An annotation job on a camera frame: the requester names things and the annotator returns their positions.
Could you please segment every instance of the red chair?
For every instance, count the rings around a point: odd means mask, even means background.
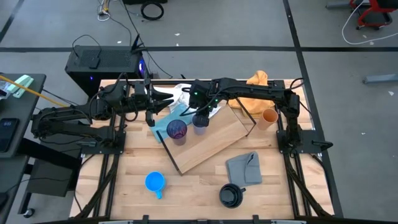
[[[351,0],[349,4],[352,8],[358,6],[358,1]],[[379,29],[380,27],[391,24],[392,19],[389,15],[398,9],[398,1],[396,0],[369,0],[369,5],[359,7],[358,27],[373,27]]]

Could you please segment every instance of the blue measuring cup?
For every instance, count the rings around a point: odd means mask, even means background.
[[[163,174],[157,171],[153,171],[145,178],[145,187],[155,192],[157,199],[162,199],[162,190],[166,186],[166,179]]]

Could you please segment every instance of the wooden board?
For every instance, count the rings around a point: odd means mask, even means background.
[[[212,118],[206,132],[199,136],[188,125],[187,141],[178,146],[171,138],[165,139],[167,149],[182,174],[236,142],[248,131],[228,105],[224,105]]]
[[[101,85],[109,85],[114,80],[104,80]],[[307,105],[302,88],[294,90]],[[301,107],[298,121],[303,129],[311,129],[308,112]],[[246,129],[251,128],[249,118],[241,110],[234,110]],[[163,110],[156,119],[168,114]],[[94,126],[108,125],[107,121],[96,121]],[[278,152],[275,136],[277,125],[261,131],[254,128],[248,137],[243,137],[201,164],[180,176],[170,161],[165,149],[159,144],[145,123],[145,114],[139,113],[137,121],[128,123],[126,150],[119,160],[118,176],[111,212],[112,219],[142,219],[149,215],[151,220],[191,220],[191,219],[252,219],[257,214],[261,219],[293,218],[285,165]],[[261,165],[262,184],[246,187],[242,204],[235,209],[222,206],[218,192],[228,182],[225,161],[234,156],[256,151]],[[318,203],[333,213],[325,174],[322,167],[310,155],[300,155],[305,183]],[[102,155],[94,156],[80,171],[76,196],[84,206],[97,189]],[[167,186],[164,197],[157,200],[144,185],[145,176],[153,171],[161,171]],[[300,213],[304,214],[301,193],[296,188]],[[104,193],[100,215],[104,214],[107,192]],[[73,202],[70,215],[78,213]]]

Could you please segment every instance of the gray cloth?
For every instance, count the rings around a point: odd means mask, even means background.
[[[250,152],[226,161],[229,182],[240,187],[261,184],[259,155]]]

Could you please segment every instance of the orange cloth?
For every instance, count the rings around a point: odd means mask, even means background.
[[[255,84],[255,85],[268,85],[268,75],[266,72],[258,70],[255,72],[253,77],[248,79],[246,84]],[[250,99],[250,98],[242,98],[239,97],[243,106],[248,110],[250,114],[259,114],[262,113],[265,109],[273,107],[275,104],[271,100],[258,100],[258,99]],[[230,100],[228,102],[229,106],[232,108],[241,108],[239,103],[236,100]]]

